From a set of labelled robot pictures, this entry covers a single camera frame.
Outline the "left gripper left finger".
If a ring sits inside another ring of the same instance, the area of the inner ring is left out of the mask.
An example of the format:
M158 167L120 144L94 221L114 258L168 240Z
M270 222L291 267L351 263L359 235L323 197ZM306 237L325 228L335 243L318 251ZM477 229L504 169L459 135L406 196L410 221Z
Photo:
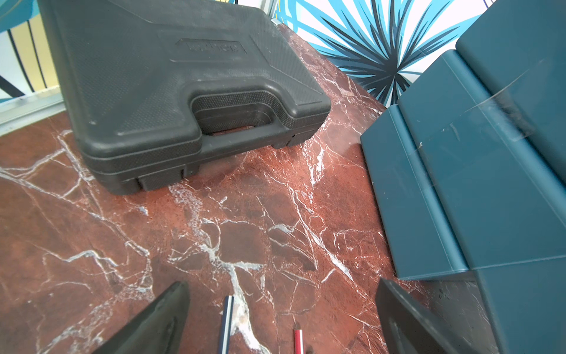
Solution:
M190 290L175 282L95 353L177 353L190 307Z

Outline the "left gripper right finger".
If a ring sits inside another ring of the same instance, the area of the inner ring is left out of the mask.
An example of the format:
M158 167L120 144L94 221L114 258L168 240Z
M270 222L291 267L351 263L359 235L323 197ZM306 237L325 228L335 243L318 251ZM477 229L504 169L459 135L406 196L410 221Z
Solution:
M380 279L376 305L390 353L477 353L393 280Z

